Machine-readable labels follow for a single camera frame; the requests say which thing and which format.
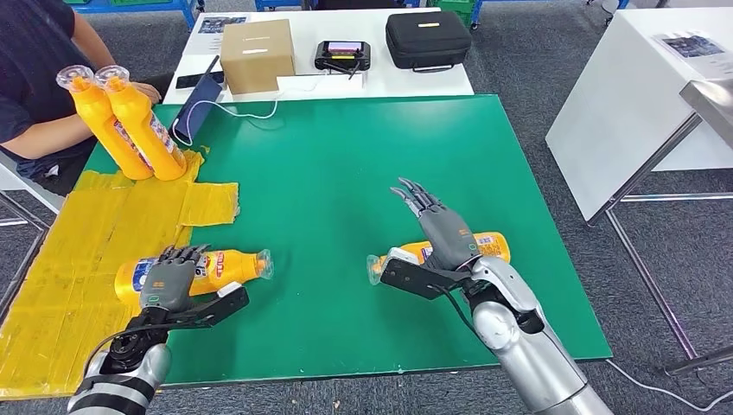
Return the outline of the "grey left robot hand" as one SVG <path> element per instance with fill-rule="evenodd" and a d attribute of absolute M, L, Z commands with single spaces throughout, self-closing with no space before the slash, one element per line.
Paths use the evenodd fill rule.
<path fill-rule="evenodd" d="M 143 283 L 139 296 L 141 308 L 184 311 L 189 304 L 189 291 L 196 276 L 196 266 L 208 248 L 209 244 L 166 247 Z"/>

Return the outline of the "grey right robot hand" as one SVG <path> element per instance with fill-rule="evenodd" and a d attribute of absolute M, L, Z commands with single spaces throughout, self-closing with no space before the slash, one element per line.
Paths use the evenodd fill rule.
<path fill-rule="evenodd" d="M 431 253 L 424 265 L 443 271 L 465 271 L 481 256 L 478 244 L 465 220 L 444 205 L 420 183 L 399 177 L 401 187 L 391 187 L 417 217 Z"/>

